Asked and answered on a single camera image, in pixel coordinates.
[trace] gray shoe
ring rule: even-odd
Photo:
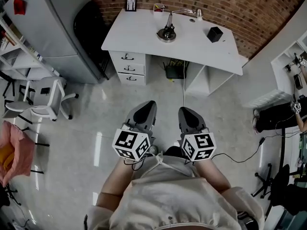
[[[156,156],[159,153],[159,149],[158,149],[158,147],[156,145],[151,145],[149,147],[149,149],[147,150],[147,153],[150,153],[150,154]]]

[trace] white chair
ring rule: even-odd
[[[24,93],[24,101],[7,103],[6,107],[20,113],[26,109],[30,109],[33,115],[48,117],[52,121],[57,120],[58,114],[61,111],[66,119],[72,119],[72,116],[64,110],[62,102],[69,98],[78,98],[79,95],[75,93],[65,95],[65,79],[60,77],[47,77],[36,82],[36,84],[33,105],[26,102],[30,87],[30,81],[28,81]]]

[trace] gray refrigerator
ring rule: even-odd
[[[25,15],[14,14],[13,1],[4,5],[8,17],[47,64],[66,80],[98,83],[101,73],[73,31],[75,16],[90,0],[24,0]]]

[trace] red brick wall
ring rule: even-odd
[[[125,0],[94,0],[107,24],[113,22]],[[302,0],[138,0],[138,9],[155,2],[173,11],[201,8],[204,20],[233,31],[240,54],[251,57],[278,32]]]

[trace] black box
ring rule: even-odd
[[[298,90],[301,90],[303,88],[303,85],[302,85],[302,81],[301,79],[298,77],[298,74],[294,75],[294,81],[295,81],[295,86]]]
[[[208,34],[207,38],[214,43],[220,40],[221,36],[223,35],[223,32],[220,30],[220,28],[216,27],[211,27]]]

